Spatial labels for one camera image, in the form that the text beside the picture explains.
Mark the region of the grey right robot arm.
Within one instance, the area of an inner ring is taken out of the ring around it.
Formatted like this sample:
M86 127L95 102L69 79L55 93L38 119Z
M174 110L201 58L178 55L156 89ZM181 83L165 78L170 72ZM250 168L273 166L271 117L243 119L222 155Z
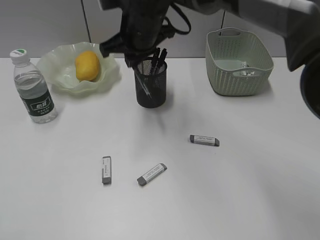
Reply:
M317 0L101 0L104 11L122 11L119 32L99 45L103 57L124 55L135 67L157 46L174 35L188 31L175 28L167 18L169 8L182 15L182 7L211 15L225 10L266 29L284 40L287 67L303 67L301 96L315 115L320 114L320 3Z

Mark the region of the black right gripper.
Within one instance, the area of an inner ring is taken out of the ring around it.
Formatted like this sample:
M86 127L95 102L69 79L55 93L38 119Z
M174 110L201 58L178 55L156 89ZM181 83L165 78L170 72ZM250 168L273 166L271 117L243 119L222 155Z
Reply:
M99 4L103 11L122 10L119 33L100 43L99 50L104 58L124 54L128 68L135 68L161 42L175 35L172 26L163 24L170 0L101 0Z

